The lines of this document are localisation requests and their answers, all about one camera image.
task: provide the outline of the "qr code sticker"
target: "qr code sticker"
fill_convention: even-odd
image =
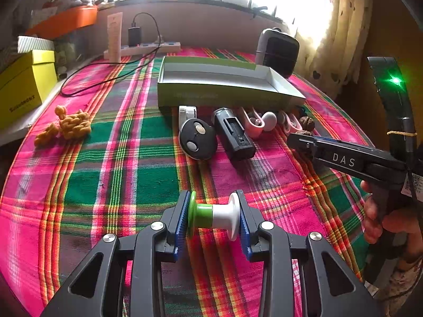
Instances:
[[[413,174],[413,185],[416,191],[417,199],[423,202],[423,176]],[[411,197],[410,182],[408,181],[408,176],[405,178],[404,186],[402,187],[402,194]]]
[[[420,183],[420,176],[417,176],[417,175],[414,175],[413,174],[413,186],[414,186],[414,189],[417,189],[417,187],[419,186],[419,183]],[[411,190],[411,188],[410,188],[410,181],[409,180],[407,180],[405,182],[405,189]]]

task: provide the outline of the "box lid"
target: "box lid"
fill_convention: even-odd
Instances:
[[[0,74],[0,88],[31,65],[54,63],[54,51],[32,50],[12,63]]]
[[[159,106],[254,106],[278,110],[305,96],[272,68],[204,57],[164,57],[157,82]]]

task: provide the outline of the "charger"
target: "charger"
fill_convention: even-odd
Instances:
[[[132,27],[128,28],[128,45],[138,46],[141,44],[141,27],[136,27],[135,23],[132,23]]]
[[[155,19],[155,18],[153,17],[153,15],[151,15],[150,13],[146,13],[146,12],[138,13],[138,14],[136,14],[136,15],[135,15],[135,17],[136,17],[137,15],[140,15],[140,14],[146,14],[146,15],[149,15],[149,16],[153,19],[154,24],[156,25],[157,37],[159,38],[159,44],[157,44],[156,48],[154,48],[154,49],[153,49],[153,50],[151,50],[150,52],[144,53],[144,54],[142,55],[142,57],[141,57],[141,58],[137,58],[137,59],[135,59],[135,60],[133,60],[133,61],[130,61],[130,62],[114,62],[114,63],[111,63],[111,62],[93,62],[93,63],[87,64],[87,65],[84,65],[83,67],[81,67],[81,68],[79,68],[77,71],[75,71],[73,74],[69,75],[69,76],[65,79],[65,81],[62,83],[62,85],[60,86],[60,94],[61,94],[62,96],[64,96],[64,97],[72,97],[72,96],[75,96],[75,95],[80,94],[81,92],[84,92],[84,91],[86,91],[86,90],[89,90],[89,89],[91,89],[91,88],[93,88],[93,87],[100,86],[100,85],[102,85],[102,84],[104,84],[104,83],[107,83],[107,82],[115,81],[115,80],[117,80],[118,78],[124,78],[124,77],[127,77],[127,76],[131,75],[132,73],[134,73],[136,70],[138,70],[138,69],[140,69],[140,68],[144,68],[144,67],[146,67],[147,65],[149,65],[149,64],[150,64],[150,63],[151,63],[151,62],[152,62],[152,61],[156,58],[157,52],[158,52],[158,50],[160,49],[161,44],[162,44],[162,37],[161,37],[161,35],[160,35],[159,26],[157,25],[157,21],[156,21],[156,19]],[[134,17],[134,20],[132,21],[131,28],[138,28],[138,29],[139,29],[139,27],[136,27],[136,25],[135,25],[135,17]],[[140,29],[139,31],[136,31],[136,33],[137,33],[137,36],[135,36],[135,37],[134,37],[134,39],[139,39],[139,40],[134,40],[134,43],[139,43],[139,44],[140,44],[140,43],[141,43],[141,29]],[[153,54],[153,56],[152,56],[152,57],[150,57],[150,59],[149,59],[148,61],[143,61],[143,63],[142,63],[142,64],[138,65],[138,66],[137,66],[136,68],[134,68],[134,69],[131,69],[130,71],[128,71],[127,73],[125,73],[125,74],[123,74],[123,75],[118,75],[118,76],[116,76],[116,77],[112,77],[112,78],[109,78],[109,79],[107,79],[107,80],[100,81],[100,82],[95,83],[95,84],[92,84],[92,85],[90,85],[90,86],[88,86],[88,87],[84,87],[84,88],[81,88],[81,89],[79,89],[79,90],[73,91],[72,93],[65,93],[65,92],[63,91],[63,88],[65,87],[65,85],[66,85],[66,83],[69,81],[69,79],[70,79],[73,75],[75,75],[75,74],[79,73],[81,70],[85,69],[86,67],[89,67],[89,66],[91,66],[91,65],[100,65],[100,64],[107,64],[107,65],[110,65],[110,64],[112,64],[112,65],[124,65],[124,64],[134,64],[134,63],[138,63],[138,64],[139,64],[139,63],[140,63],[140,60],[145,59],[147,56],[149,56],[149,55],[151,55],[151,54]]]

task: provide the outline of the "black speaker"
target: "black speaker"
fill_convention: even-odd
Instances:
[[[279,28],[265,29],[259,38],[255,63],[272,68],[284,78],[292,75],[300,43]]]

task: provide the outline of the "black cable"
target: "black cable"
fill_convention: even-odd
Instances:
[[[420,208],[420,205],[419,205],[420,203],[417,199],[416,189],[414,187],[414,181],[413,181],[413,173],[412,173],[411,169],[407,170],[407,177],[408,177],[408,182],[409,182],[409,185],[410,185],[411,198],[414,202],[416,212],[417,212],[417,220],[419,222],[420,232],[422,233],[422,237],[423,237],[423,215],[422,215],[421,208]],[[419,282],[422,271],[423,271],[423,260],[420,263],[420,268],[419,268],[419,272],[417,274],[416,280],[414,280],[413,285],[411,285],[408,290],[406,290],[402,293],[396,294],[396,295],[391,295],[389,297],[386,297],[386,298],[382,299],[381,301],[388,301],[388,300],[391,300],[391,299],[396,299],[396,298],[402,297],[402,296],[406,295],[407,293],[413,291],[413,289],[417,286],[417,284]]]
[[[77,95],[77,94],[79,94],[79,93],[82,93],[82,92],[84,92],[84,91],[86,91],[86,90],[88,90],[88,89],[91,89],[91,88],[93,88],[93,87],[95,87],[95,86],[99,86],[99,85],[101,85],[101,84],[104,84],[104,83],[107,83],[107,82],[111,82],[111,81],[117,80],[118,78],[127,77],[128,75],[131,75],[132,73],[134,73],[134,71],[136,71],[137,69],[140,69],[140,68],[142,68],[142,67],[145,67],[145,66],[149,65],[149,64],[150,64],[150,63],[151,63],[151,62],[152,62],[152,61],[156,58],[157,51],[160,49],[160,45],[161,45],[161,43],[162,43],[162,37],[161,37],[161,35],[160,35],[159,26],[157,25],[157,21],[156,21],[156,19],[153,17],[153,15],[151,15],[150,13],[146,13],[146,12],[141,12],[141,13],[136,14],[136,15],[134,16],[134,21],[133,21],[133,23],[135,22],[135,17],[136,17],[137,15],[140,15],[140,14],[147,14],[147,15],[151,16],[151,18],[153,18],[154,24],[156,25],[157,34],[158,34],[158,36],[159,36],[159,44],[157,45],[157,47],[156,47],[154,50],[152,50],[152,51],[148,52],[147,54],[143,55],[141,58],[136,59],[136,60],[131,61],[131,62],[100,62],[100,63],[98,63],[98,62],[97,62],[97,63],[90,63],[90,64],[87,64],[87,65],[84,65],[83,67],[79,68],[77,71],[75,71],[74,73],[72,73],[71,75],[69,75],[69,76],[66,78],[66,80],[62,83],[62,86],[60,87],[60,94],[61,94],[62,96],[64,96],[64,97],[72,97],[72,96],[75,96],[75,95]],[[135,69],[132,69],[131,71],[127,72],[126,74],[119,75],[119,76],[117,76],[117,77],[113,77],[113,78],[110,78],[110,79],[108,79],[108,80],[104,80],[104,81],[98,82],[98,83],[96,83],[96,84],[92,84],[91,86],[84,87],[84,88],[79,89],[79,90],[77,90],[77,91],[75,91],[75,92],[72,92],[72,93],[65,93],[65,92],[63,91],[63,88],[64,88],[64,86],[65,86],[66,82],[67,82],[67,81],[68,81],[68,80],[69,80],[69,79],[70,79],[73,75],[75,75],[76,73],[79,73],[79,71],[81,71],[81,70],[85,69],[86,67],[89,67],[90,65],[101,65],[101,64],[109,64],[109,65],[124,65],[124,64],[133,64],[133,63],[139,62],[140,60],[142,60],[142,59],[146,58],[147,56],[149,56],[149,55],[151,55],[151,54],[153,54],[153,57],[152,57],[152,58],[150,58],[150,59],[147,61],[147,63],[143,63],[143,64],[141,64],[141,65],[137,66]]]

